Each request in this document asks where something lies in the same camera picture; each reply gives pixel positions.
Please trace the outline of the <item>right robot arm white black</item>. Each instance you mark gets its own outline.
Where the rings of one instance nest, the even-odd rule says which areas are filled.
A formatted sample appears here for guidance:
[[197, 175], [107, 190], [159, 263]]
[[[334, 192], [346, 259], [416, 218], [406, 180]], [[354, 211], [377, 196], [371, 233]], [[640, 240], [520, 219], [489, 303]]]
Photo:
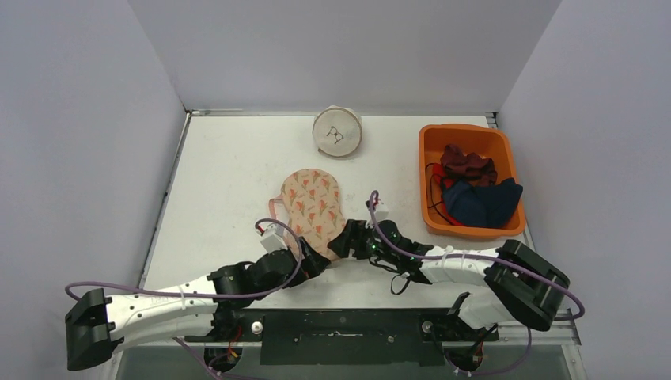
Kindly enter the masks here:
[[457, 312], [448, 316], [449, 333], [459, 340], [504, 321], [548, 331], [570, 285], [559, 269], [520, 241], [509, 239], [484, 250], [427, 245], [404, 237], [391, 220], [350, 219], [327, 247], [338, 257], [367, 260], [407, 283], [487, 288], [479, 298], [462, 298]]

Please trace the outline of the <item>floral mesh laundry bag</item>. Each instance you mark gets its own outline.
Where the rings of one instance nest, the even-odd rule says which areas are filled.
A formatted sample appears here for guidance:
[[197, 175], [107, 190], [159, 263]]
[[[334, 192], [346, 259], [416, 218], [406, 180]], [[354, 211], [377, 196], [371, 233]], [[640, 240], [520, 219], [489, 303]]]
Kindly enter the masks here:
[[340, 204], [337, 180], [321, 169], [300, 169], [282, 183], [279, 194], [270, 199], [268, 210], [274, 219], [276, 207], [288, 214], [288, 226], [303, 237], [321, 256], [336, 262], [341, 259], [328, 243], [345, 229], [347, 218]]

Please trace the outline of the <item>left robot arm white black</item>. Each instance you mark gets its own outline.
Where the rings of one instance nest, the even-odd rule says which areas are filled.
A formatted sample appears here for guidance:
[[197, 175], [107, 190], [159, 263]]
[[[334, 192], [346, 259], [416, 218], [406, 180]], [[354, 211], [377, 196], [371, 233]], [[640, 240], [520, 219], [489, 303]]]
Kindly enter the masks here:
[[223, 266], [159, 291], [106, 294], [91, 286], [65, 316], [69, 371], [107, 362], [135, 345], [173, 337], [228, 340], [236, 330], [229, 312], [319, 276], [331, 263], [304, 238], [299, 251], [278, 249], [255, 262]]

